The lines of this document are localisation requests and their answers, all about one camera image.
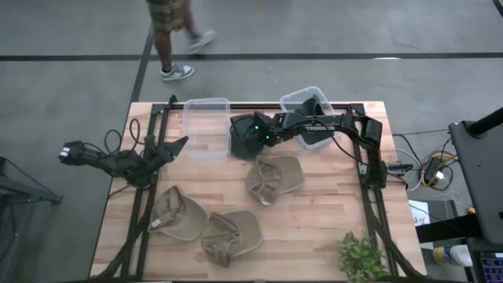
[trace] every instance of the plastic bin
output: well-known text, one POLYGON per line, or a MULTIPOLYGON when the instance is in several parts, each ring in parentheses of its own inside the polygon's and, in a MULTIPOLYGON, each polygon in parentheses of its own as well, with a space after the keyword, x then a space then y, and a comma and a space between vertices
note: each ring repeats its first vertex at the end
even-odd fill
POLYGON ((197 160, 226 162, 230 150, 230 103, 226 98, 188 100, 183 106, 183 154, 197 160))
MULTIPOLYGON (((280 98, 281 110, 284 112, 294 112, 304 101, 315 97, 321 105, 321 109, 325 115, 335 115, 333 107, 330 105, 330 101, 323 95, 321 90, 315 86, 309 86, 303 90, 298 90, 292 94, 284 95, 280 98)), ((334 138, 339 138, 340 133, 334 133, 334 138)), ((302 135, 296 137, 299 144, 305 149, 318 149, 330 142, 333 142, 331 138, 326 138, 321 141, 308 141, 302 135)))

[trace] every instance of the potted plant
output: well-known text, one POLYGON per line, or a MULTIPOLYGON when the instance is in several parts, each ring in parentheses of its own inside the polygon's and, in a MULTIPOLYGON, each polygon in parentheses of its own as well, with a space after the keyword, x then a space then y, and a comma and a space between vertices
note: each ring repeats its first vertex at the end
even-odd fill
POLYGON ((374 249, 368 237, 357 238, 353 232, 346 233, 340 245, 341 271, 346 272, 351 282, 374 281, 389 275, 380 261, 383 253, 374 249))

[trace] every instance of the white sneaker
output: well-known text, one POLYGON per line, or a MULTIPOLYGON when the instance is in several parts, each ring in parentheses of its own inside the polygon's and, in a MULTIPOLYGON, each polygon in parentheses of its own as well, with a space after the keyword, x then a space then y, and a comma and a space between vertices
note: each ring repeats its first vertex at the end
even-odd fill
POLYGON ((189 53, 195 54, 204 49, 210 42, 215 39, 217 35, 216 31, 209 30, 203 33, 203 35, 197 39, 193 44, 189 45, 189 53))
POLYGON ((172 81, 177 79, 187 79, 191 75, 194 74, 194 68, 188 65, 171 65, 171 71, 165 72, 163 69, 160 69, 160 75, 163 77, 165 81, 172 81))

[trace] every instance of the person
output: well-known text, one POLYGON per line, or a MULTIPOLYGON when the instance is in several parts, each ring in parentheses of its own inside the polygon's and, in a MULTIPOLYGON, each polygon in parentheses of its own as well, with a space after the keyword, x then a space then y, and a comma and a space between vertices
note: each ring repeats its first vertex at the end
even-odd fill
POLYGON ((165 81, 186 79, 193 75, 194 68, 171 61, 171 32, 185 29, 189 38, 189 52, 200 52, 216 36, 215 31, 200 34, 196 31, 190 0, 146 0, 152 18, 154 46, 162 67, 160 74, 165 81))

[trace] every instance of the bottle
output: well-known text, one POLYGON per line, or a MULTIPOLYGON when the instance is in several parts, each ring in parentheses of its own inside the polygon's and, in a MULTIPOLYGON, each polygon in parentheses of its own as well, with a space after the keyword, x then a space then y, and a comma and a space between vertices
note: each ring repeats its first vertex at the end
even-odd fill
POLYGON ((433 258, 440 265, 473 266, 466 244, 435 248, 433 258))

